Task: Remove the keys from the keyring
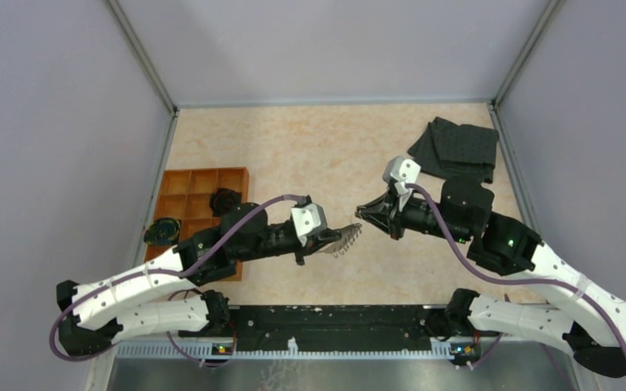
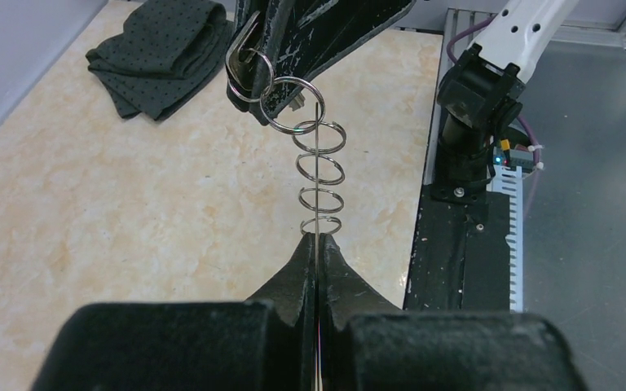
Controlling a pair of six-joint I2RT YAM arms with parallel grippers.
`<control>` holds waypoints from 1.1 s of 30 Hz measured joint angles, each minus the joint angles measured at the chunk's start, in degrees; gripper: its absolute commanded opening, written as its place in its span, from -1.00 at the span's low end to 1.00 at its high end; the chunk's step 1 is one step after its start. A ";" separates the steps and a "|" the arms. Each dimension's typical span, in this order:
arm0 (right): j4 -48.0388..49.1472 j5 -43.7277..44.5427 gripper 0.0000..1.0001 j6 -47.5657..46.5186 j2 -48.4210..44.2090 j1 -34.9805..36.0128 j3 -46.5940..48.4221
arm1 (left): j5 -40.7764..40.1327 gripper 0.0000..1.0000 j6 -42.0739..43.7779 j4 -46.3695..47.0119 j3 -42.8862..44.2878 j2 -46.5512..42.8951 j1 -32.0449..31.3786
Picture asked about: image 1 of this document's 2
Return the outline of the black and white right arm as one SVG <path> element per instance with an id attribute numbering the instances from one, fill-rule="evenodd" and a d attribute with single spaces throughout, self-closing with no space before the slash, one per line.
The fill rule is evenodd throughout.
<path id="1" fill-rule="evenodd" d="M 410 230 L 444 238 L 453 248 L 468 244 L 458 256 L 468 270 L 491 283 L 525 285 L 548 302 L 542 309 L 458 289 L 445 310 L 451 333 L 510 334 L 557 349 L 599 375 L 626 376 L 626 301 L 564 261 L 531 228 L 494 212 L 493 200 L 468 177 L 449 178 L 439 201 L 416 184 L 400 194 L 391 182 L 355 216 L 391 239 Z"/>

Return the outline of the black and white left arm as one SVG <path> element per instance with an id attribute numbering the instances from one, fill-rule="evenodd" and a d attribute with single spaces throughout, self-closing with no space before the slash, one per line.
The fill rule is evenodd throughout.
<path id="1" fill-rule="evenodd" d="M 201 286 L 233 276 L 240 262 L 330 253 L 345 231 L 328 226 L 324 210 L 295 196 L 284 222 L 270 224 L 265 204 L 243 203 L 217 226 L 198 231 L 159 256 L 94 283 L 61 282 L 61 314 L 50 332 L 52 352 L 66 361 L 94 358 L 121 341 L 161 332 L 220 336 L 231 326 L 228 299 Z"/>

